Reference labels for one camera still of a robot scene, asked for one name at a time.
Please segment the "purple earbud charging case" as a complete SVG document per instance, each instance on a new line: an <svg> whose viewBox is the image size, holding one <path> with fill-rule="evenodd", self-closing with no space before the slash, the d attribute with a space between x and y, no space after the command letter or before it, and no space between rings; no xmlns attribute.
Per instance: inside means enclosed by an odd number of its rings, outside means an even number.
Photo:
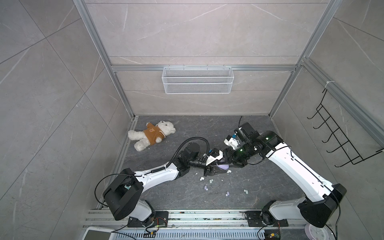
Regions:
<svg viewBox="0 0 384 240"><path fill-rule="evenodd" d="M219 165L219 164L217 164L217 167L219 168L219 169L222 169L222 170L225 170L225 171L227 171L228 169L229 169L229 165Z"/></svg>

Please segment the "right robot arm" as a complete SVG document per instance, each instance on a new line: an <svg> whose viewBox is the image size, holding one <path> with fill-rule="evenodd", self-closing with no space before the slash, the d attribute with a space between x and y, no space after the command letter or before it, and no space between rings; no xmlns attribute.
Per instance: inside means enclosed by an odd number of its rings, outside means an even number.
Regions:
<svg viewBox="0 0 384 240"><path fill-rule="evenodd" d="M304 197L290 201L270 201L260 218L265 225L281 220L305 220L323 228L347 193L341 184L332 184L302 161L291 147L273 131L259 134L249 123L239 126L234 135L225 139L227 148L221 150L220 163L244 167L248 160L259 155L283 170L304 192Z"/></svg>

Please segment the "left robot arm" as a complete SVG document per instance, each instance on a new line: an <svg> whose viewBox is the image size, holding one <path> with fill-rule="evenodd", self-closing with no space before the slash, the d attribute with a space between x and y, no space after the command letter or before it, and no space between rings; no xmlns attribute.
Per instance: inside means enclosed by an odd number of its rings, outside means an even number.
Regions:
<svg viewBox="0 0 384 240"><path fill-rule="evenodd" d="M121 221L128 217L147 227L153 223L156 211L147 201L141 200L142 193L183 177L191 167L203 169L205 176L226 173L230 163L224 151L211 149L208 140L202 138L206 152L201 154L197 140L198 137L185 140L172 158L159 167L144 171L126 168L119 174L113 174L114 180L103 192L102 205L110 210L114 220Z"/></svg>

